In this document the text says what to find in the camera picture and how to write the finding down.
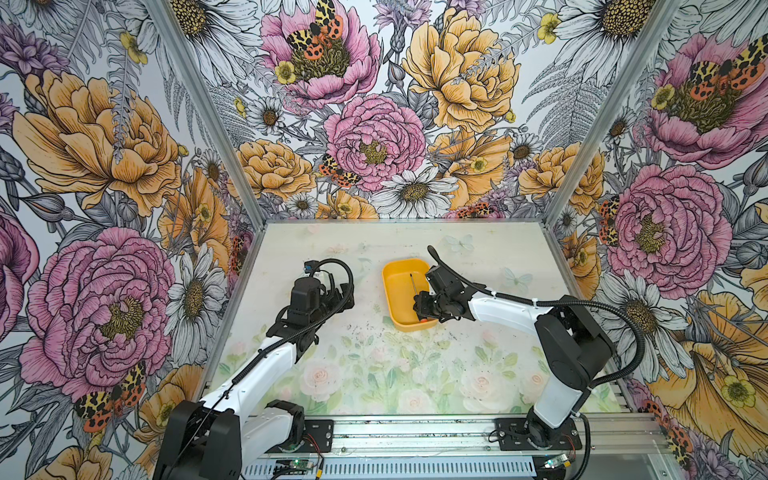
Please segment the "orange black screwdriver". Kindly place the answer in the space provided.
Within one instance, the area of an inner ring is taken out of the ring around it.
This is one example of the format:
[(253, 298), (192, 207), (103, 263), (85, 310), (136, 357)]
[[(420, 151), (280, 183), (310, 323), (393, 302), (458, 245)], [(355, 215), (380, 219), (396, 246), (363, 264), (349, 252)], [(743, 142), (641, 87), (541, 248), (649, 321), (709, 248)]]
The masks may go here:
[(409, 273), (410, 285), (413, 293), (413, 311), (420, 323), (425, 323), (429, 320), (422, 305), (422, 293), (429, 293), (429, 284), (426, 276), (422, 272), (410, 272)]

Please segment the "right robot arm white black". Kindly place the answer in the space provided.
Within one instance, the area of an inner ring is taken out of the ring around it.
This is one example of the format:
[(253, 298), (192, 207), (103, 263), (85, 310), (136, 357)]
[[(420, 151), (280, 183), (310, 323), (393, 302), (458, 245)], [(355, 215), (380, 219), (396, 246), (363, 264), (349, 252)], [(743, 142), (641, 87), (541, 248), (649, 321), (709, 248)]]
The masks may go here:
[(413, 309), (419, 319), (493, 323), (538, 338), (550, 377), (512, 437), (537, 449), (552, 447), (616, 353), (587, 307), (569, 295), (540, 301), (492, 291), (446, 266), (433, 266), (419, 277), (427, 282), (426, 287), (415, 288)]

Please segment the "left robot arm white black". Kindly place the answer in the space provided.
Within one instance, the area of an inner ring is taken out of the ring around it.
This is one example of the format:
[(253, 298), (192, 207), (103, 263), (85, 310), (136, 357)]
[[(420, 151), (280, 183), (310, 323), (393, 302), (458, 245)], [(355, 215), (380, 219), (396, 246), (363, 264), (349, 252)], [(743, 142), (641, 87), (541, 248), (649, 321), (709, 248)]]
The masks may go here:
[(245, 464), (285, 443), (298, 443), (302, 407), (264, 395), (318, 343), (319, 328), (354, 305), (354, 282), (324, 285), (297, 279), (257, 352), (219, 388), (171, 412), (153, 476), (156, 479), (238, 479)]

